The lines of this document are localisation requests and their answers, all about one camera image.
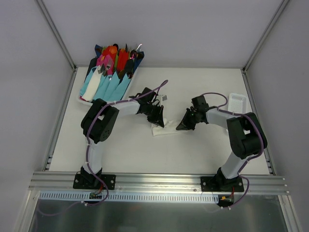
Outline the white paper napkin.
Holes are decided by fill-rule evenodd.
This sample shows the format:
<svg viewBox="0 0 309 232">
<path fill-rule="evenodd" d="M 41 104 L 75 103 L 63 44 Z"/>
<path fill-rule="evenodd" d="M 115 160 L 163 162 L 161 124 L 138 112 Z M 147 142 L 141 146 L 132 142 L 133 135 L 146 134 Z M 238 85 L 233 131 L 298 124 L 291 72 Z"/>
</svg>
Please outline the white paper napkin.
<svg viewBox="0 0 309 232">
<path fill-rule="evenodd" d="M 167 120 L 163 118 L 164 127 L 151 124 L 151 130 L 153 136 L 163 136 L 180 133 L 180 130 L 176 130 L 176 127 L 180 124 L 180 120 Z"/>
</svg>

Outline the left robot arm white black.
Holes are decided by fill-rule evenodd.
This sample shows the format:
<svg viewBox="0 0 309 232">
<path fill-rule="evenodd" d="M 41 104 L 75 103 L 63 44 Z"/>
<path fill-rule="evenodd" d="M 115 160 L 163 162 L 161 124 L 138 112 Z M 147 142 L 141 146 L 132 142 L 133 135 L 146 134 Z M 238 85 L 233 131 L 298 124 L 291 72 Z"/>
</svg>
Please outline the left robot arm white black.
<svg viewBox="0 0 309 232">
<path fill-rule="evenodd" d="M 102 173 L 102 145 L 111 135 L 116 120 L 123 116 L 143 114 L 148 122 L 164 127 L 163 109 L 156 93 L 149 88 L 127 100 L 110 103 L 102 99 L 95 100 L 81 122 L 86 139 L 86 157 L 75 175 L 73 188 L 114 190 L 116 176 Z"/>
</svg>

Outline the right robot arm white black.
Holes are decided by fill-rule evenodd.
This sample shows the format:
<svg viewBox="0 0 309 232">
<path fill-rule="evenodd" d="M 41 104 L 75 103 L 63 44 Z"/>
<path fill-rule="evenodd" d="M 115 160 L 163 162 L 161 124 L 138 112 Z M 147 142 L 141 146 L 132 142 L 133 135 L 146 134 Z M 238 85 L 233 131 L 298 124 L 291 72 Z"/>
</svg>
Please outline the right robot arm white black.
<svg viewBox="0 0 309 232">
<path fill-rule="evenodd" d="M 225 164 L 213 177 L 200 178 L 203 192 L 243 192 L 243 178 L 239 175 L 250 160 L 262 155 L 267 148 L 267 139 L 256 114 L 232 113 L 220 106 L 209 106 L 205 96 L 192 98 L 178 131 L 194 130 L 196 124 L 205 123 L 220 126 L 227 130 L 232 149 Z"/>
</svg>

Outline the white perforated utensil tray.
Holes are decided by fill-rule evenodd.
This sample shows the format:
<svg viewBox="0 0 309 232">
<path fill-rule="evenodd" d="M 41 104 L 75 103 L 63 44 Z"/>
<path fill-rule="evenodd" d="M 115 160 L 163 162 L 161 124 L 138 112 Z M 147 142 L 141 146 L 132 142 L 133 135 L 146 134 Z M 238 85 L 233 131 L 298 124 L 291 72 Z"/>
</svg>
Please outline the white perforated utensil tray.
<svg viewBox="0 0 309 232">
<path fill-rule="evenodd" d="M 227 109 L 236 114 L 247 113 L 247 97 L 242 94 L 230 93 Z"/>
</svg>

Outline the white tray of rolled napkins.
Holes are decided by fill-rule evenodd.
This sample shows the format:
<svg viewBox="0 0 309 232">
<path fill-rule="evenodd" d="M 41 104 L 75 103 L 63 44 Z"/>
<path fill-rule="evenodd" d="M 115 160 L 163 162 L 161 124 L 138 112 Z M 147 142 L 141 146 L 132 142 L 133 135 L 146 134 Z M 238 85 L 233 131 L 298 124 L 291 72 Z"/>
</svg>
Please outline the white tray of rolled napkins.
<svg viewBox="0 0 309 232">
<path fill-rule="evenodd" d="M 141 47 L 142 44 L 139 44 L 134 49 L 128 46 L 120 48 L 116 43 L 106 47 L 95 45 L 96 56 L 90 60 L 84 82 L 92 68 L 101 66 L 99 71 L 99 73 L 102 73 L 100 84 L 91 102 L 84 101 L 80 97 L 80 90 L 77 101 L 85 105 L 91 105 L 97 99 L 105 101 L 123 99 L 130 88 L 138 66 L 144 59 L 144 52 L 141 51 Z"/>
</svg>

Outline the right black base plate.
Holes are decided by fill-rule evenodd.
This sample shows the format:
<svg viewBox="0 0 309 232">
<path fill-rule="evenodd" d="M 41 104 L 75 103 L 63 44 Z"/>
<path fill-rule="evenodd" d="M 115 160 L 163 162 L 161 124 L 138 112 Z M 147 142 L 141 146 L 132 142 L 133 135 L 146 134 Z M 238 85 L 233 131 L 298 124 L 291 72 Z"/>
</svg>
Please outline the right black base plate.
<svg viewBox="0 0 309 232">
<path fill-rule="evenodd" d="M 243 181 L 240 177 L 233 179 L 202 176 L 200 178 L 203 192 L 244 192 Z"/>
</svg>

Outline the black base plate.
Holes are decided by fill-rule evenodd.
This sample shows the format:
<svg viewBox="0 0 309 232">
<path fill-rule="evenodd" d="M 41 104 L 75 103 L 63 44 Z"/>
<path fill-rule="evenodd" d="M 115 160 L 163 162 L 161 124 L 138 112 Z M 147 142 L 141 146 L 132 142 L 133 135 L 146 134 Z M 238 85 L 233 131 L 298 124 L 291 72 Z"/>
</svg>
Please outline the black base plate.
<svg viewBox="0 0 309 232">
<path fill-rule="evenodd" d="M 240 177 L 233 179 L 202 176 L 200 178 L 203 192 L 244 192 L 243 181 Z"/>
<path fill-rule="evenodd" d="M 90 177 L 90 181 L 87 180 L 80 173 L 77 173 L 74 177 L 73 189 L 99 190 L 101 186 L 103 186 L 103 189 L 106 189 L 104 185 L 99 180 L 97 180 L 93 175 L 90 175 L 89 177 Z M 98 177 L 105 183 L 108 190 L 115 189 L 116 175 L 101 174 Z"/>
</svg>

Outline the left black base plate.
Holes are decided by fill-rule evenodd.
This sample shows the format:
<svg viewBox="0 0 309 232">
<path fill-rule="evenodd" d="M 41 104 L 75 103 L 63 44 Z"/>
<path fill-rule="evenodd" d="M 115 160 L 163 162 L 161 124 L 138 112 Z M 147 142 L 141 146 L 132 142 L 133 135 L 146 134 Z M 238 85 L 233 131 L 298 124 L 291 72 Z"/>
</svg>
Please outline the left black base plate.
<svg viewBox="0 0 309 232">
<path fill-rule="evenodd" d="M 101 186 L 103 186 L 103 189 L 106 189 L 104 185 L 99 180 L 97 180 L 93 175 L 90 175 L 89 177 L 90 177 L 90 181 L 87 180 L 80 173 L 77 173 L 74 177 L 73 189 L 99 190 Z M 116 175 L 101 174 L 98 177 L 105 183 L 108 190 L 115 189 Z"/>
</svg>

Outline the aluminium mounting rail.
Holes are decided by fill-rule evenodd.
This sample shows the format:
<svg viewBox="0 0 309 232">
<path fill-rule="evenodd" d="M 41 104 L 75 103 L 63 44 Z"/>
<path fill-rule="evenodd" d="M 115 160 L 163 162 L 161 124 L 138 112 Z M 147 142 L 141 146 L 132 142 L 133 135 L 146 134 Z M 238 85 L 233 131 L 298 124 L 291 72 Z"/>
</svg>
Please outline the aluminium mounting rail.
<svg viewBox="0 0 309 232">
<path fill-rule="evenodd" d="M 113 192 L 201 193 L 199 174 L 115 173 Z M 29 190 L 73 190 L 75 172 L 35 172 Z M 243 186 L 251 195 L 290 195 L 286 180 L 278 175 L 245 175 Z"/>
</svg>

